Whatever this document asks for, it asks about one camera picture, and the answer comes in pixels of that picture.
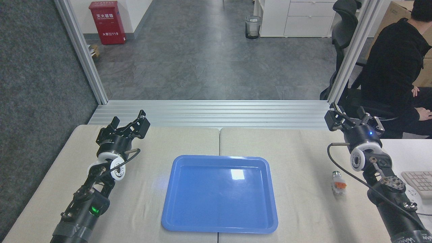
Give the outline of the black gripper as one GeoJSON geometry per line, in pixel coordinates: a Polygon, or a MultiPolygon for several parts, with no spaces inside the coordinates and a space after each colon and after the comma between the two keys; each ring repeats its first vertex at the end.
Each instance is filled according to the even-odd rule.
{"type": "Polygon", "coordinates": [[[133,122],[118,129],[119,123],[119,118],[115,116],[107,127],[100,129],[96,138],[99,145],[97,157],[101,153],[110,152],[128,158],[126,151],[131,149],[133,138],[143,139],[150,127],[144,110],[139,111],[138,117],[133,122]]]}
{"type": "Polygon", "coordinates": [[[357,109],[357,115],[360,118],[359,126],[354,126],[354,120],[346,114],[343,107],[331,103],[324,119],[329,131],[345,131],[345,142],[349,143],[349,152],[361,144],[370,142],[376,143],[379,148],[382,148],[382,142],[378,135],[384,134],[385,128],[380,119],[370,115],[362,106],[357,109]]]}

